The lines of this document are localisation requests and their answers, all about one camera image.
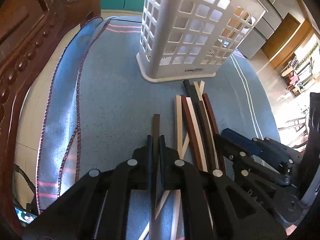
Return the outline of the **dark red chopstick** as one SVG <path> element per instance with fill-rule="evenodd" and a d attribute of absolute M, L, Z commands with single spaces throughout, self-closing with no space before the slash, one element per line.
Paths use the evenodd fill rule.
<path fill-rule="evenodd" d="M 185 121 L 185 123 L 187 125 L 187 130 L 188 130 L 188 134 L 189 134 L 189 140 L 190 140 L 190 143 L 191 143 L 191 148 L 193 150 L 193 162 L 194 162 L 195 166 L 198 168 L 197 160 L 196 160 L 196 156 L 195 156 L 195 153 L 196 153 L 195 133 L 194 133 L 194 130 L 192 128 L 191 116 L 190 116 L 190 113 L 189 113 L 186 97 L 187 96 L 185 96 L 185 95 L 181 95 L 183 118 L 184 118 L 184 121 Z"/>
<path fill-rule="evenodd" d="M 211 126 L 211 130 L 213 133 L 213 139 L 216 139 L 216 136 L 219 135 L 219 129 L 217 127 L 217 123 L 216 123 L 216 119 L 215 119 L 215 115 L 213 112 L 213 108 L 212 105 L 210 103 L 210 99 L 207 93 L 203 93 L 202 94 L 202 98 L 204 101 L 204 105 L 208 114 L 208 120 L 210 122 L 210 126 Z M 218 141 L 214 141 L 215 144 L 215 149 L 216 149 L 216 155 L 217 155 L 217 159 L 218 159 L 218 163 L 219 163 L 219 168 L 220 170 L 226 174 L 226 166 L 225 166 L 225 159 L 223 154 L 221 153 L 219 146 L 218 146 Z"/>

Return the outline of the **dark brown chopstick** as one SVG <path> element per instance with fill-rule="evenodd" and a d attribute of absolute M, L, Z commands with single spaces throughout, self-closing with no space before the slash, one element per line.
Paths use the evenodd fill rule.
<path fill-rule="evenodd" d="M 158 170 L 158 140 L 160 128 L 160 115 L 153 115 L 152 155 L 150 156 L 150 224 L 149 239 L 154 239 L 153 224 L 156 220 L 156 194 L 157 194 L 157 170 Z"/>

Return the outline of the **short cream chopstick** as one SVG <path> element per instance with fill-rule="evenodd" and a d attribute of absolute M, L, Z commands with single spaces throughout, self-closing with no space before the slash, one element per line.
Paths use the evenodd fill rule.
<path fill-rule="evenodd" d="M 179 154 L 179 158 L 182 155 L 182 102 L 181 96 L 177 95 L 175 99 L 175 124 L 176 124 L 176 149 Z M 172 225 L 171 225 L 171 235 L 170 239 L 175 240 L 177 236 L 177 227 L 178 227 L 178 219 L 180 214 L 180 201 L 181 201 L 181 193 L 180 190 L 176 190 L 174 192 L 174 206 L 173 206 L 173 214 L 172 214 Z"/>

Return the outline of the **long cream chopstick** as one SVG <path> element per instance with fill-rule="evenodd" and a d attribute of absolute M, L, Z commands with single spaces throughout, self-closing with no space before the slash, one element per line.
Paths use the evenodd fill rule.
<path fill-rule="evenodd" d="M 207 172 L 207 163 L 206 158 L 204 155 L 204 147 L 202 143 L 202 138 L 200 134 L 200 129 L 197 123 L 196 114 L 193 108 L 193 104 L 190 97 L 186 97 L 189 113 L 191 116 L 191 122 L 192 122 L 192 128 L 195 133 L 195 146 L 196 146 L 196 160 L 197 160 L 197 166 L 199 170 Z"/>

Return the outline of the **blue striped table cloth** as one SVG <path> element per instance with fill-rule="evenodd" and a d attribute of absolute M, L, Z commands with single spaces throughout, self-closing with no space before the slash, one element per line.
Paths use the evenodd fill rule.
<path fill-rule="evenodd" d="M 137 62 L 140 17 L 96 18 L 75 35 L 52 79 L 37 161 L 39 216 L 24 239 L 139 239 L 150 223 L 150 189 L 133 189 L 132 155 L 153 135 L 176 149 L 175 99 L 185 80 L 151 83 Z M 200 78 L 187 79 L 191 84 Z M 248 139 L 278 138 L 265 90 L 246 59 L 232 54 L 207 93 L 217 127 Z M 183 239 L 285 239 L 282 225 L 226 174 L 199 170 L 191 143 L 181 158 L 178 235 Z M 154 239 L 170 239 L 174 192 L 161 184 L 159 146 L 156 207 L 170 194 L 153 224 Z"/>

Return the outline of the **white plastic utensil basket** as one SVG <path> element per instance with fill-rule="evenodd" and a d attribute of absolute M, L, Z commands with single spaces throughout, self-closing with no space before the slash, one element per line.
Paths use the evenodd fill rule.
<path fill-rule="evenodd" d="M 213 77 L 265 12 L 259 0 L 145 0 L 140 72 L 151 83 Z"/>

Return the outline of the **grey drawer unit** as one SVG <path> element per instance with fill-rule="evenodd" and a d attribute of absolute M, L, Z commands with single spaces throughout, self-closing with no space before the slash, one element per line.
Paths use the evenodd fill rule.
<path fill-rule="evenodd" d="M 288 14 L 294 0 L 259 0 L 267 9 L 238 50 L 244 57 L 251 59 L 271 38 Z"/>

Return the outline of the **brown wooden chair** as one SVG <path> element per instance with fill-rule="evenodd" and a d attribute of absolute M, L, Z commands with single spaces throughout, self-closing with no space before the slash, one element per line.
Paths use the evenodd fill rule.
<path fill-rule="evenodd" d="M 20 239 L 14 209 L 13 165 L 27 91 L 62 38 L 100 16 L 100 0 L 1 0 L 1 237 Z"/>

